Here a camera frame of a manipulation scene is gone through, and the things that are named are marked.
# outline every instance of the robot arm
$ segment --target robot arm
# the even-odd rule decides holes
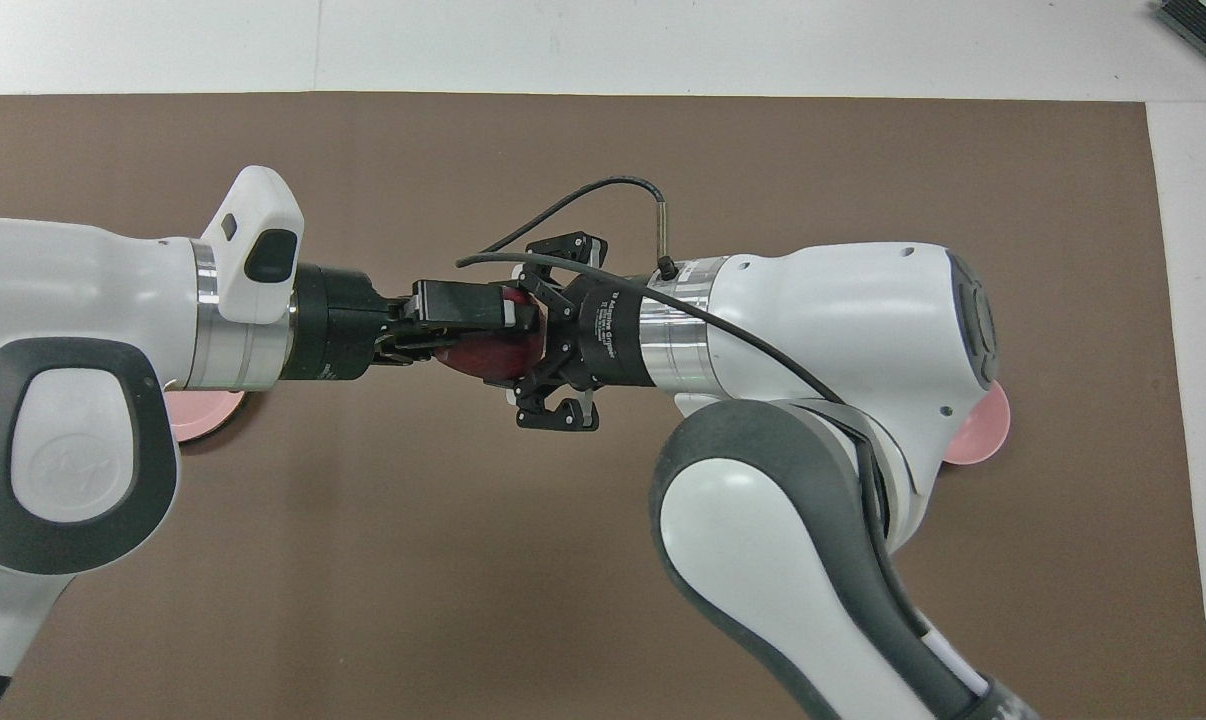
[[[904,597],[871,441],[822,405],[722,400],[675,429],[650,501],[673,584],[813,719],[1036,718]]]
[[[65,584],[166,515],[163,390],[439,359],[507,388],[525,428],[598,428],[608,384],[674,396],[689,418],[655,475],[658,551],[810,716],[1034,718],[918,615],[886,556],[996,371],[980,283],[955,256],[662,256],[636,282],[598,273],[607,242],[572,233],[532,242],[510,282],[382,297],[362,273],[298,265],[302,232],[265,168],[193,240],[0,219],[0,696]],[[560,283],[552,265],[586,273]],[[576,396],[551,409],[564,386]]]

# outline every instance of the brown mat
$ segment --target brown mat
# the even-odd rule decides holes
[[[1047,716],[1205,716],[1206,632],[1144,111],[1131,104],[656,96],[0,96],[0,215],[197,234],[277,169],[302,256],[451,259],[611,172],[677,258],[942,242],[990,288],[1014,427],[950,469],[898,556],[919,607]],[[644,273],[649,200],[545,228]],[[650,546],[657,392],[585,437],[517,431],[441,365],[285,384],[191,447],[168,525],[77,580],[0,718],[798,719]]]

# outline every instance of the robot logo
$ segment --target robot logo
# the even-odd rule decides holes
[[[60,523],[93,519],[119,499],[119,468],[118,457],[100,438],[65,434],[35,452],[30,473],[14,479],[13,491],[41,519]]]

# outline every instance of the pink plate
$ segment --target pink plate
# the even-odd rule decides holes
[[[191,441],[222,427],[242,404],[242,392],[183,390],[163,393],[177,441]]]
[[[972,466],[990,459],[1002,447],[1009,429],[1011,405],[1001,384],[995,381],[952,439],[949,450],[946,450],[946,462]]]

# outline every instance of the black cable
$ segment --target black cable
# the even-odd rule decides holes
[[[863,509],[865,528],[870,531],[870,544],[874,551],[874,560],[878,561],[878,573],[883,576],[883,584],[886,585],[886,593],[892,597],[892,603],[896,605],[896,610],[900,611],[901,620],[904,620],[904,624],[909,625],[911,632],[923,638],[923,636],[931,632],[931,625],[927,625],[927,620],[923,617],[923,613],[918,611],[914,603],[911,603],[909,596],[904,593],[904,585],[901,584],[901,578],[896,574],[891,556],[888,555],[886,543],[883,542],[883,537],[886,533],[886,491],[883,488],[882,470],[878,469],[878,462],[874,459],[874,447],[863,434],[853,433],[842,427],[841,429],[853,439],[856,447],[856,468],[860,475],[860,503],[862,503]]]
[[[492,245],[484,247],[482,251],[494,252],[502,250],[502,247],[510,245],[510,242],[519,240],[521,236],[525,236],[525,234],[527,234],[529,229],[533,229],[535,226],[544,223],[545,219],[549,219],[551,215],[557,213],[557,211],[566,207],[568,204],[570,204],[570,201],[579,199],[579,197],[587,195],[590,192],[595,192],[599,187],[607,187],[609,185],[636,185],[642,187],[644,191],[652,193],[652,197],[655,197],[657,201],[666,201],[666,197],[662,195],[657,186],[654,186],[652,183],[645,181],[644,178],[634,176],[611,176],[608,178],[598,178],[598,181],[584,185],[576,188],[575,191],[567,193],[567,195],[563,197],[562,200],[555,201],[554,205],[545,207],[533,219],[527,219],[527,222],[522,227],[520,227],[519,229],[516,229],[510,234],[507,234],[505,238],[502,238],[497,242],[492,242]]]
[[[574,263],[574,261],[567,261],[563,258],[552,258],[549,254],[535,254],[535,252],[479,252],[479,254],[468,254],[466,258],[456,261],[457,268],[466,268],[468,265],[475,265],[479,263],[527,263],[531,265],[549,265],[551,268],[561,268],[563,270],[570,270],[570,273],[576,273],[586,275],[586,277],[597,279],[597,281],[616,283],[624,288],[632,292],[638,292],[640,295],[650,297],[655,302],[662,302],[662,304],[672,306],[675,310],[681,311],[681,314],[691,315],[693,318],[702,320],[708,324],[713,324],[718,329],[737,338],[744,343],[749,343],[763,355],[767,355],[777,363],[780,363],[783,368],[790,370],[795,375],[798,375],[801,381],[808,384],[814,391],[816,391],[826,400],[837,402],[837,404],[845,405],[845,402],[838,397],[835,391],[829,388],[826,384],[819,381],[808,369],[803,365],[795,363],[792,357],[785,355],[780,350],[777,350],[772,343],[763,340],[738,324],[730,323],[727,320],[719,318],[718,315],[708,314],[695,305],[689,305],[686,302],[679,300],[675,297],[667,295],[666,293],[652,289],[644,283],[637,283],[631,281],[631,279],[622,279],[621,275],[608,273],[607,270],[601,270],[591,265],[584,265],[581,263]]]

